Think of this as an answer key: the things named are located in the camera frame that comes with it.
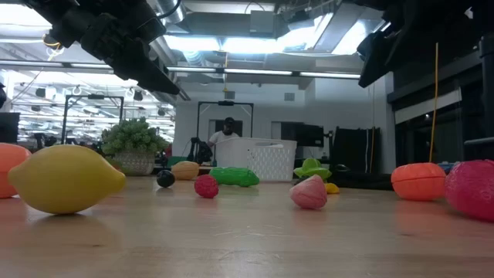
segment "green pepper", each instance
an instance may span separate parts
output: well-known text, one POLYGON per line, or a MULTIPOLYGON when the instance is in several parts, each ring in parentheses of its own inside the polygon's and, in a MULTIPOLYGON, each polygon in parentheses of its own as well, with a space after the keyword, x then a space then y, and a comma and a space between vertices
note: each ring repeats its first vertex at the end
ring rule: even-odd
POLYGON ((313 175, 319 175, 323 180, 326 180, 331 176, 330 170, 321 167, 321 163, 314 158, 307 158, 301 168, 293 170, 295 175, 299 178, 303 176, 312 177, 313 175))
POLYGON ((213 168, 209 174, 215 178, 219 185, 238 185, 249 187, 257 185, 259 178, 248 168, 213 168))

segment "man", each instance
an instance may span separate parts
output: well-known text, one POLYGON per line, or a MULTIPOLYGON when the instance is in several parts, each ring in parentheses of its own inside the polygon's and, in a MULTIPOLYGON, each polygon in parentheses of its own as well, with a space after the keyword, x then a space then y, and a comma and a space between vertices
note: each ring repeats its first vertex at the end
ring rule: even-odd
POLYGON ((5 93, 3 88, 5 88, 5 86, 0 83, 0 108, 2 108, 5 101, 7 101, 7 94, 5 93))
POLYGON ((223 124, 223 131, 218 131, 209 138, 208 146, 213 147, 221 141, 225 141, 230 138, 237 138, 239 135, 233 132, 235 127, 235 120, 232 117, 227 117, 223 124))

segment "plastic fruit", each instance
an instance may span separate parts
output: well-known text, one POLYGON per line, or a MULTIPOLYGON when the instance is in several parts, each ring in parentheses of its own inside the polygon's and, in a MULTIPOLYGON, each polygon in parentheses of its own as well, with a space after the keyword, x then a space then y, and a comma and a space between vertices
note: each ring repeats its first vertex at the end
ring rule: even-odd
POLYGON ((303 176, 319 175, 323 180, 325 180, 331 176, 331 171, 321 167, 321 163, 314 158, 307 158, 303 161, 302 167, 296 168, 293 172, 299 178, 303 176))
POLYGON ((209 174, 216 179, 220 185, 238 185, 249 187, 257 185, 259 178, 248 168, 213 168, 209 174))
POLYGON ((0 143, 0 198, 17 195, 15 188, 8 182, 8 171, 24 162, 29 155, 31 152, 21 146, 0 143))
POLYGON ((415 163, 394 169, 393 189, 403 199, 433 201, 444 197, 446 173, 434 163, 415 163))
POLYGON ((157 173, 156 182, 162 188, 168 188, 175 183, 175 176, 169 170, 162 170, 157 173))
POLYGON ((456 210, 494 222, 494 161, 467 161, 446 178, 446 199, 456 210))
POLYGON ((171 172, 177 180, 190 181, 199 175, 199 164, 190 161, 180 161, 171 167, 171 172))
POLYGON ((87 147, 58 145, 34 153, 8 173, 28 205, 69 214, 87 209, 125 186, 125 175, 87 147))
POLYGON ((337 185, 335 185, 333 183, 324 184, 324 187, 326 188, 326 193, 327 194, 338 194, 338 193, 340 193, 340 189, 337 187, 337 185))
POLYGON ((302 209, 320 209, 327 202, 323 179, 314 175, 290 189, 290 198, 302 209))
POLYGON ((211 175, 199 176, 194 182, 195 192, 203 198, 214 198, 218 192, 218 183, 211 175))

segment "wicker basket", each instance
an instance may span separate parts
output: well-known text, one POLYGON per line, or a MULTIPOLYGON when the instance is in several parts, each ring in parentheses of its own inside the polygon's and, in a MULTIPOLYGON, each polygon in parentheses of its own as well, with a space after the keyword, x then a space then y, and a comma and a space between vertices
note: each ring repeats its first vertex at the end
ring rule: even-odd
POLYGON ((149 175, 154 169, 154 154, 136 151, 125 151, 115 154, 115 161, 120 163, 126 175, 149 175))

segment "white laundry basket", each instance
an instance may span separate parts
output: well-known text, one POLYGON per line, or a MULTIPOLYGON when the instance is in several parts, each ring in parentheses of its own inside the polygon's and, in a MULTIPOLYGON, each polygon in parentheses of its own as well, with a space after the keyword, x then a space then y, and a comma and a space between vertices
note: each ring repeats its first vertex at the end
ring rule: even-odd
POLYGON ((230 138, 216 144, 218 167, 252 170, 261 181, 291 181, 295 141, 230 138))

